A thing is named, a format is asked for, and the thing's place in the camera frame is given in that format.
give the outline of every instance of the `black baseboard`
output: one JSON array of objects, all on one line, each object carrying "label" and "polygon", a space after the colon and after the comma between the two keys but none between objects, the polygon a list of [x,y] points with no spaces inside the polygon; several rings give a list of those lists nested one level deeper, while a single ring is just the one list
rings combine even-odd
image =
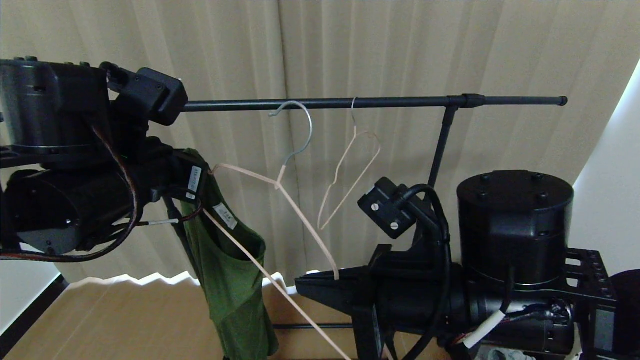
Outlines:
[{"label": "black baseboard", "polygon": [[29,331],[31,326],[44,314],[53,302],[62,294],[69,283],[58,276],[40,296],[16,319],[9,328],[0,335],[0,359],[4,359],[15,344]]}]

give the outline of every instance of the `white label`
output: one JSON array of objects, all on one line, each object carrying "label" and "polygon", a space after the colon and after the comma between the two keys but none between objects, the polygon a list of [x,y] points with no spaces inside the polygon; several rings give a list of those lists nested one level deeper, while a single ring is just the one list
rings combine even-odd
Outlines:
[{"label": "white label", "polygon": [[[191,175],[189,176],[189,185],[187,189],[192,192],[198,192],[198,185],[200,184],[200,174],[202,169],[199,167],[191,167]],[[195,200],[196,196],[192,193],[187,193],[187,199]]]},{"label": "white label", "polygon": [[213,210],[218,213],[222,221],[225,222],[229,229],[233,230],[236,228],[236,226],[238,225],[238,220],[234,218],[234,216],[231,214],[231,211],[229,211],[229,209],[227,209],[227,207],[223,203],[215,205],[213,207]]}]

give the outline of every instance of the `clothes hanger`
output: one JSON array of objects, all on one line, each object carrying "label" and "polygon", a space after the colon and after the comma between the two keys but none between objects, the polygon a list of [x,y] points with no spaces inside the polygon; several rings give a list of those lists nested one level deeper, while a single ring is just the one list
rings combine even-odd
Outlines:
[{"label": "clothes hanger", "polygon": [[[318,211],[317,228],[319,230],[323,230],[329,224],[329,222],[331,221],[333,216],[342,207],[342,205],[344,204],[345,200],[347,200],[347,197],[349,197],[349,194],[356,187],[356,185],[358,184],[358,182],[360,181],[362,176],[364,176],[364,174],[367,172],[367,170],[369,169],[371,164],[373,164],[373,161],[375,161],[375,159],[378,157],[378,155],[380,154],[380,150],[382,148],[382,145],[380,144],[380,139],[378,138],[378,136],[376,134],[374,134],[374,133],[372,133],[372,132],[370,132],[368,130],[367,131],[362,131],[361,133],[358,133],[358,126],[356,125],[356,118],[355,118],[355,115],[353,114],[353,107],[354,107],[354,105],[356,103],[356,99],[357,98],[354,97],[353,101],[351,101],[351,120],[353,121],[353,137],[351,138],[351,141],[349,142],[349,145],[347,145],[347,148],[344,151],[344,154],[342,154],[340,162],[338,162],[338,166],[335,168],[335,177],[333,178],[333,183],[331,185],[329,185],[329,187],[326,189],[326,192],[324,193],[324,198],[322,199],[322,205],[320,205],[320,211]],[[331,192],[331,188],[338,182],[338,173],[340,172],[340,167],[342,166],[342,163],[344,162],[344,158],[347,157],[347,154],[351,150],[351,146],[356,141],[356,138],[358,138],[358,136],[360,136],[360,135],[365,135],[365,134],[369,135],[370,138],[373,137],[375,139],[376,143],[378,144],[377,149],[376,149],[376,153],[374,154],[373,158],[371,158],[371,161],[367,164],[367,166],[364,168],[364,170],[362,170],[362,173],[360,173],[360,175],[358,176],[356,181],[353,183],[353,185],[351,185],[351,188],[349,189],[349,191],[347,191],[347,194],[345,194],[345,196],[342,198],[342,200],[340,201],[338,206],[335,208],[335,210],[333,210],[331,215],[329,215],[329,218],[327,218],[326,221],[324,222],[324,224],[321,226],[320,225],[320,219],[321,219],[322,214],[323,214],[324,205],[326,204],[326,200],[329,197],[329,193]]]},{"label": "clothes hanger", "polygon": [[[256,179],[262,180],[266,183],[269,184],[273,184],[275,185],[276,189],[280,190],[284,195],[285,198],[287,199],[287,201],[289,202],[289,204],[294,208],[294,210],[296,211],[296,213],[298,214],[298,216],[301,218],[301,220],[303,221],[303,223],[305,224],[305,226],[307,227],[307,229],[311,232],[311,234],[313,235],[314,239],[318,242],[318,245],[320,245],[320,247],[322,248],[324,254],[327,256],[327,258],[329,259],[329,262],[332,265],[333,268],[333,276],[334,279],[338,280],[340,278],[339,272],[337,270],[337,266],[335,264],[335,261],[333,260],[333,257],[331,256],[331,254],[329,253],[329,251],[327,250],[327,248],[324,246],[324,243],[322,242],[322,240],[320,239],[320,236],[316,233],[316,231],[314,230],[314,228],[311,226],[311,223],[307,220],[307,218],[304,216],[304,214],[302,213],[302,211],[300,210],[300,208],[298,207],[298,205],[296,205],[296,203],[291,199],[291,196],[289,196],[289,194],[287,193],[287,190],[285,190],[285,188],[282,186],[282,184],[280,183],[280,181],[282,180],[282,176],[284,174],[284,170],[287,167],[287,163],[289,162],[289,160],[301,153],[302,151],[304,151],[308,145],[309,142],[311,141],[311,136],[313,133],[313,122],[311,120],[311,115],[309,114],[309,111],[307,110],[307,108],[302,105],[300,102],[298,101],[287,101],[285,103],[283,103],[283,105],[281,105],[278,110],[276,110],[273,113],[270,113],[269,116],[274,117],[277,116],[280,111],[287,105],[289,104],[295,104],[297,106],[299,106],[300,108],[302,108],[303,110],[305,110],[305,113],[307,114],[307,118],[309,120],[309,136],[307,138],[307,142],[304,144],[304,146],[297,150],[294,151],[292,153],[290,153],[287,158],[285,159],[284,164],[282,165],[282,168],[280,169],[280,174],[278,175],[278,180],[272,180],[266,176],[262,176],[260,174],[256,174],[255,172],[240,168],[240,167],[236,167],[233,165],[228,165],[228,164],[218,164],[216,165],[212,170],[209,171],[210,174],[214,174],[216,172],[217,169],[219,168],[228,168],[230,170],[235,170],[238,171],[242,174],[246,174],[248,176],[254,177]],[[335,344],[335,342],[333,342],[333,340],[331,340],[331,338],[320,328],[320,326],[318,326],[317,323],[315,323],[315,321],[313,321],[313,319],[311,319],[311,317],[309,317],[309,315],[302,310],[302,308],[295,302],[293,301],[293,299],[291,298],[291,296],[289,296],[289,294],[287,293],[287,290],[283,289],[282,285],[280,285],[270,274],[269,272],[267,272],[267,270],[260,265],[260,263],[255,259],[255,257],[251,254],[251,252],[249,252],[244,246],[242,246],[242,244],[240,244],[210,213],[209,210],[207,209],[203,209],[202,210],[204,212],[204,214],[209,218],[209,220],[225,235],[227,236],[227,238],[229,238],[245,255],[246,257],[249,258],[249,260],[251,260],[251,262],[260,270],[260,272],[262,272],[262,274],[269,279],[269,281],[273,284],[273,286],[282,294],[282,296],[285,297],[285,299],[287,299],[287,301],[300,313],[300,315],[302,315],[302,317],[304,317],[309,324],[311,324],[311,326],[314,327],[314,329],[329,343],[329,345],[331,345],[341,356],[342,358],[344,358],[345,360],[351,360],[351,358],[349,358],[349,356],[338,346]]]},{"label": "clothes hanger", "polygon": [[242,174],[254,177],[254,178],[258,179],[258,180],[264,181],[265,183],[273,184],[277,190],[280,190],[282,192],[282,195],[284,195],[285,199],[287,199],[287,202],[291,205],[291,207],[296,212],[298,217],[300,217],[300,220],[302,220],[303,224],[305,224],[305,227],[309,230],[309,232],[311,233],[311,235],[313,236],[313,238],[315,239],[317,244],[320,246],[320,249],[323,251],[324,255],[326,256],[327,260],[329,261],[329,264],[331,264],[331,268],[333,270],[333,278],[335,280],[338,280],[338,279],[340,279],[340,272],[338,271],[338,266],[336,265],[335,260],[333,259],[333,256],[331,255],[331,252],[329,252],[329,249],[326,248],[326,245],[324,244],[324,242],[320,238],[320,235],[318,235],[318,233],[314,229],[313,225],[311,225],[309,220],[307,220],[306,216],[302,213],[302,210],[300,210],[298,205],[293,201],[293,199],[291,198],[291,196],[289,195],[287,190],[282,186],[282,183],[281,183],[282,177],[283,177],[284,172],[285,172],[285,170],[287,168],[287,163],[289,162],[289,160],[293,156],[303,152],[309,146],[309,143],[311,141],[311,136],[313,135],[313,120],[311,119],[311,114],[309,113],[309,110],[307,109],[307,107],[302,105],[302,103],[300,103],[298,101],[291,100],[291,101],[284,102],[282,105],[280,105],[280,107],[276,111],[270,113],[269,116],[270,117],[278,116],[278,114],[280,114],[282,109],[284,109],[286,106],[291,105],[291,104],[298,106],[299,108],[301,108],[302,110],[305,111],[305,114],[307,114],[307,119],[308,119],[308,122],[309,122],[309,136],[307,137],[307,141],[305,142],[305,144],[300,149],[298,149],[296,151],[293,151],[292,153],[290,153],[286,157],[285,162],[282,165],[282,168],[280,169],[280,173],[278,175],[278,179],[277,180],[273,180],[273,179],[270,179],[270,178],[268,178],[266,176],[262,176],[260,174],[256,174],[255,172],[249,171],[247,169],[244,169],[244,168],[241,168],[241,167],[237,167],[237,166],[233,166],[233,165],[229,165],[229,164],[217,164],[212,170],[210,170],[210,173],[211,174],[215,174],[220,168],[227,168],[227,169],[230,169],[230,170],[233,170],[233,171],[237,171],[237,172],[240,172]]}]

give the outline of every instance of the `curtain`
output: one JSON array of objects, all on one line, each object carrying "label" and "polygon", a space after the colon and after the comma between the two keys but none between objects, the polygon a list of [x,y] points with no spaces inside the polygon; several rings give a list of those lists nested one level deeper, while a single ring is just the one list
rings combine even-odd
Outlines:
[{"label": "curtain", "polygon": [[[634,1],[152,1],[4,0],[3,58],[110,61],[181,78],[191,100],[302,97],[566,95],[558,106],[462,109],[451,129],[436,190],[459,258],[456,194],[462,180],[524,168],[572,183],[591,154],[640,58],[640,3]],[[368,262],[391,241],[356,201],[381,176],[425,183],[444,109],[356,109],[359,130],[382,151],[340,213],[320,232],[340,267]],[[324,190],[353,131],[348,110],[312,110],[310,147],[290,162],[284,185],[315,223]],[[275,178],[306,140],[302,111],[182,114],[149,135],[194,147],[211,166],[225,162]],[[3,143],[7,142],[3,133]],[[359,140],[328,201],[333,209],[369,162]],[[265,237],[267,269],[288,281],[328,262],[282,196],[224,170],[221,189],[238,217]],[[163,206],[145,218],[166,216]],[[191,270],[167,226],[137,229],[114,253],[59,265],[76,281]]]}]

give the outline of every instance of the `floor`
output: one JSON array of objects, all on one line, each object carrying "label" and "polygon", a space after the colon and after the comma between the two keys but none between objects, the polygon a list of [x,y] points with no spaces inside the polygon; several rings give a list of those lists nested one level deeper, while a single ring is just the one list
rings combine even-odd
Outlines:
[{"label": "floor", "polygon": [[[273,323],[305,323],[272,285],[263,287]],[[300,296],[295,301],[316,322],[348,323],[350,318]],[[356,358],[351,329],[327,334]],[[338,359],[315,330],[278,330],[280,350],[272,359]],[[403,357],[417,336],[398,334]],[[71,284],[6,357],[18,359],[219,359],[223,357],[207,304],[187,273],[87,279]],[[434,342],[419,359],[448,359]]]}]

